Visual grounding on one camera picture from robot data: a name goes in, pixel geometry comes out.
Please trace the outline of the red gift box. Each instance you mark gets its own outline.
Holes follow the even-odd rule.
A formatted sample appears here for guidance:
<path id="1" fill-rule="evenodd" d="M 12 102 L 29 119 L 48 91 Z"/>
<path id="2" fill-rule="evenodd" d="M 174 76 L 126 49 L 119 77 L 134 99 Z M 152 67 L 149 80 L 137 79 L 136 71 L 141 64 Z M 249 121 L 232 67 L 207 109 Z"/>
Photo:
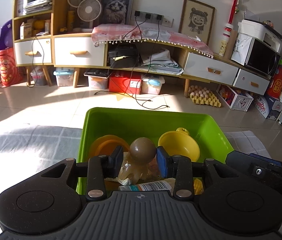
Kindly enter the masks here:
<path id="1" fill-rule="evenodd" d="M 273 76 L 269 87 L 267 89 L 267 95 L 273 98 L 279 98 L 282 92 L 282 65 L 279 65 L 275 75 Z"/>

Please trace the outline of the green plastic bin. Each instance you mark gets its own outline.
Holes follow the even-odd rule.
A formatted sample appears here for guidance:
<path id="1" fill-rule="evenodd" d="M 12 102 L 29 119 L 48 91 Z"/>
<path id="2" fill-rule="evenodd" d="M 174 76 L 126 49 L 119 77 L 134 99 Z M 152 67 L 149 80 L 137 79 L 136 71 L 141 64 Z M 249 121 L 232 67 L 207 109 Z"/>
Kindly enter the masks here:
<path id="1" fill-rule="evenodd" d="M 185 128 L 200 148 L 199 162 L 213 158 L 221 163 L 233 151 L 230 142 L 207 114 L 95 107 L 87 111 L 77 161 L 87 162 L 91 145 L 100 137 L 115 135 L 128 144 L 147 137 L 155 144 L 166 132 Z"/>

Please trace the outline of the grey checked blanket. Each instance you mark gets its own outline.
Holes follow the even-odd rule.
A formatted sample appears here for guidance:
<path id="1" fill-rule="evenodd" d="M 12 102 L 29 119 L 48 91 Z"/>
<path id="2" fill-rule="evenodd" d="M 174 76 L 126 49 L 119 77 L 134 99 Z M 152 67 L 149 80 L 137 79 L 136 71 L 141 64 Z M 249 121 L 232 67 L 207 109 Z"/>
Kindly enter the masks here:
<path id="1" fill-rule="evenodd" d="M 0 186 L 10 187 L 65 159 L 77 157 L 82 130 L 0 124 Z"/>

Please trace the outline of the white lace ribbon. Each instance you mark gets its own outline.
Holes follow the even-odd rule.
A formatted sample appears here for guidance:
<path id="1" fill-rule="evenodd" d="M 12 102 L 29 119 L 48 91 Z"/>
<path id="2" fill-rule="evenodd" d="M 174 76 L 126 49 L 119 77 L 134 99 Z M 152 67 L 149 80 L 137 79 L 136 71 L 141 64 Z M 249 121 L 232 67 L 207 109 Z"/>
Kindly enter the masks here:
<path id="1" fill-rule="evenodd" d="M 127 177 L 125 179 L 120 178 L 106 178 L 106 181 L 112 181 L 116 183 L 120 183 L 120 185 L 127 186 L 127 185 L 133 185 L 133 180 L 130 177 Z"/>

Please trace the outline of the black microwave oven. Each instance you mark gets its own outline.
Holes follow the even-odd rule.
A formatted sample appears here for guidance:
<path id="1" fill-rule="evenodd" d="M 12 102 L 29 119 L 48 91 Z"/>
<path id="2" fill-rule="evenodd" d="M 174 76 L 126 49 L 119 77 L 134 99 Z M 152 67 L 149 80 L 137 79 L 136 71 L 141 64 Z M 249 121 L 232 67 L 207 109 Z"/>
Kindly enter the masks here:
<path id="1" fill-rule="evenodd" d="M 255 72 L 273 77 L 281 56 L 257 38 L 238 33 L 231 60 Z"/>

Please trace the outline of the tan rubber hand toy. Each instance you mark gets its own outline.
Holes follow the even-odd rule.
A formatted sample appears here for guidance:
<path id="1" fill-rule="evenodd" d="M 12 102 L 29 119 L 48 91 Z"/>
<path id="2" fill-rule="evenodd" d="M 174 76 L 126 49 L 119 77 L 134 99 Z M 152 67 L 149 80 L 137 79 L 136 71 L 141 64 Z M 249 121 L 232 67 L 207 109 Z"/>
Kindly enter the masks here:
<path id="1" fill-rule="evenodd" d="M 155 158 L 157 148 L 146 137 L 137 138 L 130 145 L 129 151 L 124 152 L 124 159 L 117 176 L 121 185 L 134 185 L 139 180 L 146 181 L 151 177 L 149 163 Z"/>

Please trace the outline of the framed girl drawing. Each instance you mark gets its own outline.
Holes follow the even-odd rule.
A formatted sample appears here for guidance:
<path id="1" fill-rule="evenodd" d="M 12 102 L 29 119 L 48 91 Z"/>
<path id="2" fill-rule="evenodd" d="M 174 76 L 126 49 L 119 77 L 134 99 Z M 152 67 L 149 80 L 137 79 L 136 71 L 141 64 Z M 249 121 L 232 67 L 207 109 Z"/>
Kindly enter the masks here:
<path id="1" fill-rule="evenodd" d="M 209 44 L 215 8 L 197 0 L 184 0 L 178 32 Z"/>

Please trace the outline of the yellow toy corn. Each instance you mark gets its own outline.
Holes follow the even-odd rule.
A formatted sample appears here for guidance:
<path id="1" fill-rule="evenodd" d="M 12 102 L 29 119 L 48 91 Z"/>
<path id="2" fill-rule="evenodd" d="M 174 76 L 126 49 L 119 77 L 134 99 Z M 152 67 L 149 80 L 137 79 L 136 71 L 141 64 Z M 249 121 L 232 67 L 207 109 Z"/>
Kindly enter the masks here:
<path id="1" fill-rule="evenodd" d="M 203 183 L 200 179 L 194 179 L 194 193 L 195 195 L 200 195 L 204 192 Z"/>

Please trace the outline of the wooden shelf unit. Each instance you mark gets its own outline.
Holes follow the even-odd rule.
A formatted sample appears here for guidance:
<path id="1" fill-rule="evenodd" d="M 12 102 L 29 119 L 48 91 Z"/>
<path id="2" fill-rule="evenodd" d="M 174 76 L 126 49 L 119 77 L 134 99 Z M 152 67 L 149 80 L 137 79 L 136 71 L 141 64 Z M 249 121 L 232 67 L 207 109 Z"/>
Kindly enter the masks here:
<path id="1" fill-rule="evenodd" d="M 31 71 L 39 66 L 49 86 L 48 67 L 55 64 L 54 37 L 65 27 L 67 0 L 14 0 L 12 34 L 15 64 L 24 67 L 27 85 Z"/>

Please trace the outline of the framed cat picture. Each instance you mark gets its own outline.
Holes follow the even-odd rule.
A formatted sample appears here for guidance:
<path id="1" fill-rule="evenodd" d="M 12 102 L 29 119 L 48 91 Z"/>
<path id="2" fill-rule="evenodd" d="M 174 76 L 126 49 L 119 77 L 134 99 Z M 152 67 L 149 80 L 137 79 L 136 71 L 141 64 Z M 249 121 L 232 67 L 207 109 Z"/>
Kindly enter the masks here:
<path id="1" fill-rule="evenodd" d="M 100 24 L 129 24 L 133 0 L 101 0 Z"/>

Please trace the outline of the folded light cloths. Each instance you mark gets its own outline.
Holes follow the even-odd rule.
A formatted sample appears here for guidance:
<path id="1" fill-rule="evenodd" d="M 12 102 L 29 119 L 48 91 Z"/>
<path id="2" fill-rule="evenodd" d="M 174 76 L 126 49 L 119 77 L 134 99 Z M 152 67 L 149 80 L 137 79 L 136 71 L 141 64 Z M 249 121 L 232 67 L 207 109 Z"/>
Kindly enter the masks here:
<path id="1" fill-rule="evenodd" d="M 152 54 L 140 53 L 140 67 L 146 70 L 170 75 L 181 75 L 183 68 L 171 58 L 170 51 L 166 48 L 154 50 Z"/>

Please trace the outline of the red patterned bag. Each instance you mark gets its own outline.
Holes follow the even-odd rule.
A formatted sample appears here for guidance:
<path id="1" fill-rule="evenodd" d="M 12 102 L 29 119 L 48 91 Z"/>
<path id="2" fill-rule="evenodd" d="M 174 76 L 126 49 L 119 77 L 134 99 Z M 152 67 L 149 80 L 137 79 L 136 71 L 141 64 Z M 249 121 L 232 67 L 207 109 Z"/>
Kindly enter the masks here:
<path id="1" fill-rule="evenodd" d="M 24 75 L 16 66 L 14 49 L 0 50 L 0 77 L 3 87 L 9 87 L 20 83 Z"/>

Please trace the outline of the yellow toy pot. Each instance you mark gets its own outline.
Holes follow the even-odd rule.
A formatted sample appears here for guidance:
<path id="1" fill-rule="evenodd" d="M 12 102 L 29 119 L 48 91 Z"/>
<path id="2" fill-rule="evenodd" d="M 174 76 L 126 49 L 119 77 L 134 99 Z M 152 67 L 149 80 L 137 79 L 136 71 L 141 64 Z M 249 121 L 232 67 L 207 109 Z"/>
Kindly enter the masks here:
<path id="1" fill-rule="evenodd" d="M 200 147 L 195 139 L 190 136 L 187 129 L 179 127 L 175 131 L 165 132 L 158 140 L 158 146 L 162 146 L 168 155 L 182 155 L 198 161 L 201 155 Z"/>

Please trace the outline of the black printer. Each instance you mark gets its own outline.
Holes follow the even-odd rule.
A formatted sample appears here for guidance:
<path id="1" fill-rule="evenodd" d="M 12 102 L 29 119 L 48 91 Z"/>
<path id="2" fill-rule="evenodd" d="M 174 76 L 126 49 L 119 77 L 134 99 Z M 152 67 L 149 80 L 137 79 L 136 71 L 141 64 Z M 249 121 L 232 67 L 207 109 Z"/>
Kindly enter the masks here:
<path id="1" fill-rule="evenodd" d="M 110 68 L 132 68 L 139 63 L 139 51 L 136 45 L 119 45 L 110 49 L 107 53 L 108 65 Z"/>

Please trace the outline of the yellow egg tray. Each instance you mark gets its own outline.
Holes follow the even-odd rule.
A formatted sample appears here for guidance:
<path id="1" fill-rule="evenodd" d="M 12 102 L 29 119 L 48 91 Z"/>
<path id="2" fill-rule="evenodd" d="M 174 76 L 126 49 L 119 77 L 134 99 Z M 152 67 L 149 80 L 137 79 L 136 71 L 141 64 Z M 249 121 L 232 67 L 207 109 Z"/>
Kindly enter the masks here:
<path id="1" fill-rule="evenodd" d="M 206 87 L 192 85 L 188 89 L 188 96 L 195 105 L 209 105 L 217 108 L 222 106 L 217 96 Z"/>

